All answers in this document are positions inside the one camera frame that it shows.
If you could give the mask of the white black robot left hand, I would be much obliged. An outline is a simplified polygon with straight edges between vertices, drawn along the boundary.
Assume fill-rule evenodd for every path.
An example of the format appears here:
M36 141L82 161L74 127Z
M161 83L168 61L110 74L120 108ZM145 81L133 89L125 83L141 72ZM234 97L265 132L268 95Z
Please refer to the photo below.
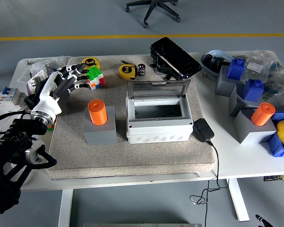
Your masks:
M55 70L45 82L40 94L38 103L31 108L30 118L32 120L43 121L51 124L55 121L56 116L62 112L62 105L58 102L62 98L68 98L69 93L75 89L88 88L87 83L82 84L78 81L87 80L89 76L85 74L84 63L77 65L66 65Z

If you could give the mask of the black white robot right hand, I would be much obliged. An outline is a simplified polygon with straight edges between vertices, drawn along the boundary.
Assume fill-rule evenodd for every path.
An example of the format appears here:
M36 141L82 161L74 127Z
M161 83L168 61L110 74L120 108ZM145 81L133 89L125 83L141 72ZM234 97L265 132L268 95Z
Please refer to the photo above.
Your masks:
M272 224L270 224L267 220L265 220L260 215L256 214L255 217L264 227L273 227Z

